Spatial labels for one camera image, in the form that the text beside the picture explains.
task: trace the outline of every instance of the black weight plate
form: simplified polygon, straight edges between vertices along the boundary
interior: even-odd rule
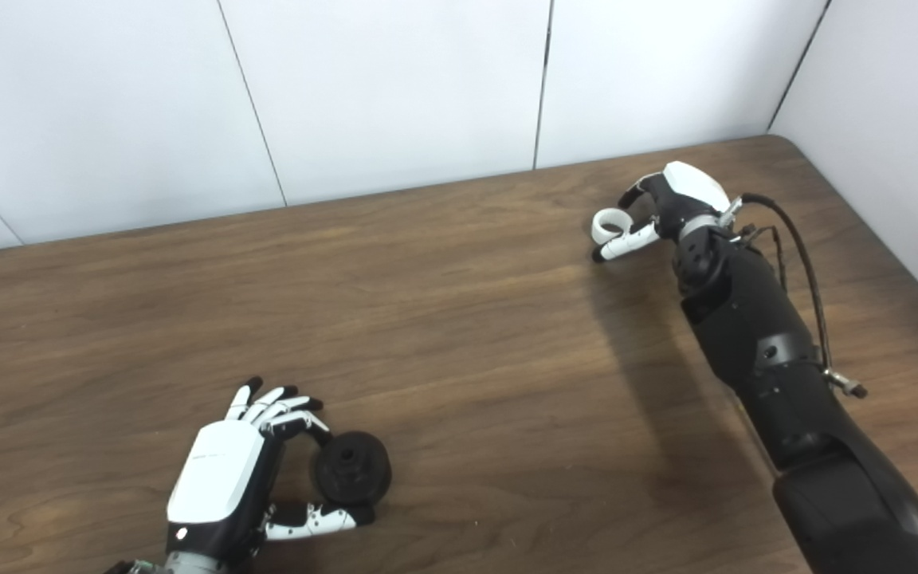
[[[329,502],[342,506],[375,505],[392,484],[389,453],[372,434],[339,434],[317,454],[314,482]]]

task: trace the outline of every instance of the white finger segment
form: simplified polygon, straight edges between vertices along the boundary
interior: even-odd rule
[[[247,410],[247,401],[250,400],[250,386],[243,385],[233,395],[233,403],[229,405],[229,411],[226,413],[226,421],[239,419],[245,410]]]
[[[295,541],[299,538],[318,537],[356,528],[356,521],[349,513],[338,509],[321,515],[321,506],[307,505],[307,522],[299,526],[268,523],[265,526],[269,541]]]
[[[265,408],[270,407],[271,403],[278,400],[278,397],[280,397],[283,392],[284,388],[282,387],[271,389],[269,392],[266,392],[265,396],[255,400],[250,408],[247,408],[247,414],[243,415],[243,420],[248,423],[254,422],[254,419],[257,418],[259,414],[263,413]]]
[[[267,427],[277,427],[278,425],[284,425],[285,423],[291,423],[292,421],[303,421],[306,423],[307,428],[317,425],[317,428],[320,428],[324,431],[331,432],[332,429],[328,428],[328,425],[325,425],[318,419],[315,415],[311,414],[310,411],[292,411],[285,415],[280,415],[268,421],[265,425]]]

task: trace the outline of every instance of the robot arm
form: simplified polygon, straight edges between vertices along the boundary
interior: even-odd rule
[[[830,368],[766,259],[732,231],[744,203],[773,208],[794,232],[791,220],[763,196],[729,202],[713,179],[684,163],[637,182],[620,206],[644,193],[655,203],[655,233],[677,244],[673,269],[686,320],[780,472],[775,501],[813,572],[918,572],[918,495],[832,386],[846,395],[865,390]],[[598,241],[594,260],[607,261],[613,250],[605,246],[617,239]],[[812,268],[808,275],[815,291]]]

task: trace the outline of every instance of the wood grain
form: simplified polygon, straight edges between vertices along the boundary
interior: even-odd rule
[[[794,215],[837,365],[872,393],[849,408],[918,488],[918,284],[760,137],[0,251],[0,572],[163,558],[190,441],[254,373],[394,465],[378,523],[256,571],[805,572],[670,245],[587,256],[594,211],[671,159]],[[278,497],[312,497],[312,453]]]

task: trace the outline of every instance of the metal connector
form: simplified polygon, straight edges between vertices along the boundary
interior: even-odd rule
[[[838,373],[833,368],[826,368],[824,370],[824,378],[827,378],[827,382],[837,386],[841,389],[841,392],[845,396],[855,396],[856,399],[866,399],[867,395],[870,395],[870,391],[866,390],[866,387],[862,385],[859,381],[845,377],[842,373]]]

